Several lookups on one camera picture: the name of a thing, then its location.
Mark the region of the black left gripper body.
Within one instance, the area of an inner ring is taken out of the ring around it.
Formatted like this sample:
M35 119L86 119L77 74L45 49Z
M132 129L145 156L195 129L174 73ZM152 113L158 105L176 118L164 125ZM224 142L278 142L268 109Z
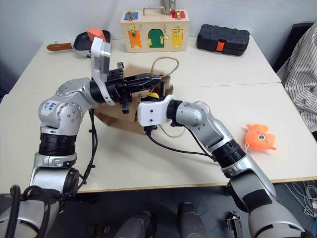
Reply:
M128 114L128 103L132 101L131 93L127 88L127 81L124 79L124 65L117 63L117 69L109 71L107 76L106 88L111 99L122 105L122 113Z

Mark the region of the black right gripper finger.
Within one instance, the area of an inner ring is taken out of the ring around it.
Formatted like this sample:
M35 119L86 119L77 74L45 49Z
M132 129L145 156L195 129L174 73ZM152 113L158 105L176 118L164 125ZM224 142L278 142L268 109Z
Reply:
M160 76L151 76L150 73L141 73L133 76L126 77L126 81L129 84L144 84L144 83L152 83L158 84L161 81Z
M151 90L160 83L160 80L132 80L127 82L127 89L130 93Z

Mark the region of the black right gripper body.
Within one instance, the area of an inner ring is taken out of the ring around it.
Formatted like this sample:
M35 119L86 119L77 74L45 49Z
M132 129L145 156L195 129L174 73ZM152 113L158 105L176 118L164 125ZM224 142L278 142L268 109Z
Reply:
M165 98L166 92L166 82L161 81L158 85L156 85L153 89L149 91L146 97L141 98L142 102L151 101L157 102L162 101Z

